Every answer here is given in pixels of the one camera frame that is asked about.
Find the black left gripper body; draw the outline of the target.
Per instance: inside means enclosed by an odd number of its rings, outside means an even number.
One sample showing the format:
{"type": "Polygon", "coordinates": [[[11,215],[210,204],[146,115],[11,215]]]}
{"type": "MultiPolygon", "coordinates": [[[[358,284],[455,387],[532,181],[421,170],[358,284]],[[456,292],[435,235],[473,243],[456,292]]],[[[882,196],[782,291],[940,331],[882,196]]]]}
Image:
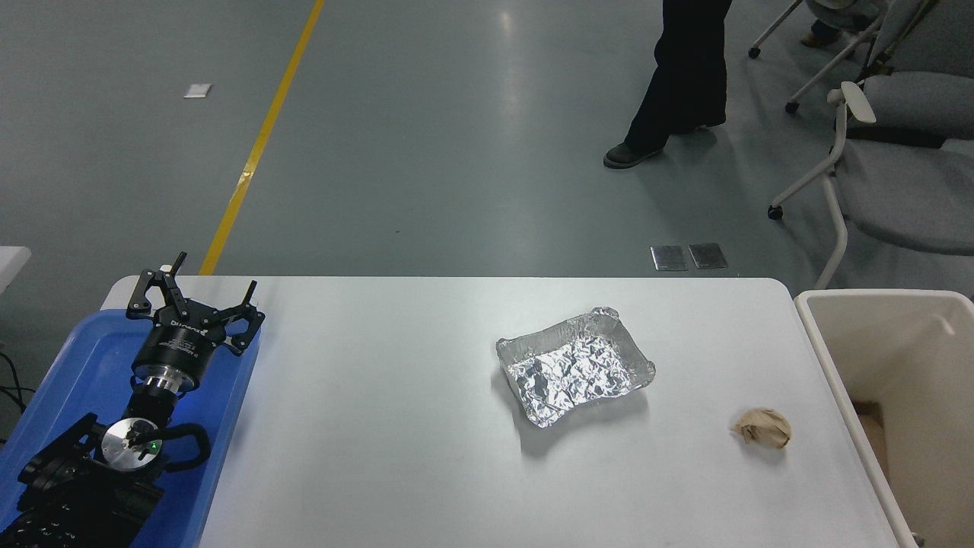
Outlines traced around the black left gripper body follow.
{"type": "Polygon", "coordinates": [[[174,305],[164,305],[152,314],[149,310],[148,301],[131,305],[133,320],[149,319],[153,323],[132,362],[133,374],[147,379],[176,372],[181,383],[201,383],[226,337],[228,316],[198,301],[186,301],[182,312],[174,305]]]}

